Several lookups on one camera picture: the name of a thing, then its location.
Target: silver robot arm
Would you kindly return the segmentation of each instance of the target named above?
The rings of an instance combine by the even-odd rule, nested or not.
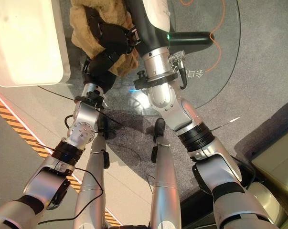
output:
[[[66,176],[72,174],[86,144],[94,138],[94,125],[99,115],[96,107],[101,105],[98,103],[102,95],[103,90],[97,85],[85,85],[67,137],[62,138],[53,154],[42,162],[28,181],[23,196],[0,207],[0,229],[35,228],[46,209],[60,205],[70,185]]]
[[[174,74],[171,60],[175,60],[167,47],[153,50],[143,56],[147,69],[147,83]],[[152,108],[175,131],[195,162],[193,173],[207,192],[213,195],[214,215],[220,229],[254,228],[274,229],[269,216],[256,200],[244,189],[240,170],[219,139],[211,133],[197,114],[196,109],[180,95],[180,88],[171,80],[148,88]]]

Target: brown cloth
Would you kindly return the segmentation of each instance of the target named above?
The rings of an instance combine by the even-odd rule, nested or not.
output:
[[[71,0],[71,2],[70,23],[74,29],[72,42],[83,49],[91,59],[105,48],[93,37],[86,21],[84,6],[97,9],[101,18],[107,23],[121,25],[127,29],[133,27],[131,16],[123,0]],[[117,76],[125,76],[139,66],[138,57],[139,53],[134,49],[129,55],[121,55],[109,70]]]

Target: white panel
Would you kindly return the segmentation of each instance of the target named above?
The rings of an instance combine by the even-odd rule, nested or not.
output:
[[[150,23],[169,32],[171,25],[167,0],[143,0],[143,3]]]
[[[69,76],[58,0],[0,0],[0,86],[55,84]]]

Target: beige floor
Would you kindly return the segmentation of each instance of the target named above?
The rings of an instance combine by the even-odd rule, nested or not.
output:
[[[60,85],[68,95],[67,85]],[[0,96],[47,146],[55,147],[66,136],[64,118],[72,114],[73,101],[48,93],[36,86],[2,88]],[[89,148],[77,163],[85,168]],[[109,147],[111,165],[105,170],[106,207],[124,225],[147,225],[152,194],[148,183],[135,174]],[[81,180],[83,174],[75,173]]]

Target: gray floor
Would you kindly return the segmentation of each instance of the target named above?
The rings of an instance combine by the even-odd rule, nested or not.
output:
[[[68,2],[62,1],[61,7],[72,68],[70,90],[76,96],[82,91],[79,75],[82,60],[79,56],[83,54],[70,42],[72,30],[67,21]],[[189,7],[182,6],[179,1],[172,1],[170,7],[174,8],[177,31],[210,31],[221,17],[221,1],[196,1]],[[223,48],[219,66],[200,79],[189,79],[189,88],[185,93],[185,97],[196,106],[208,102],[219,93],[198,109],[210,128],[235,117],[241,117],[235,123],[215,131],[232,155],[236,154],[234,146],[240,140],[288,102],[288,0],[239,1],[239,7],[240,50],[236,67],[227,85],[219,93],[230,76],[238,47],[239,25],[235,1],[226,1],[224,24],[215,32],[216,40]],[[208,50],[188,55],[187,67],[206,69],[207,66],[203,64],[209,66],[217,56],[218,50],[214,45]],[[133,103],[126,105],[126,101],[132,97],[128,89],[132,89],[131,82],[136,78],[135,75],[136,71],[133,71],[124,79],[118,78],[114,90],[106,94],[109,107],[129,112],[156,114],[151,110],[137,110],[134,107],[130,110],[129,107]],[[125,131],[117,131],[116,137],[108,140],[108,143],[141,177],[153,174],[154,165],[150,162],[153,142],[150,134],[156,117],[120,112],[108,113],[127,127]],[[198,189],[191,172],[193,163],[171,130],[166,129],[166,137],[173,146],[180,195],[184,199]],[[243,150],[239,149],[238,153],[242,155]]]
[[[0,206],[20,194],[43,159],[0,117]],[[60,208],[45,211],[42,220],[74,216],[77,193],[69,188]],[[72,228],[72,221],[40,225],[39,229]]]

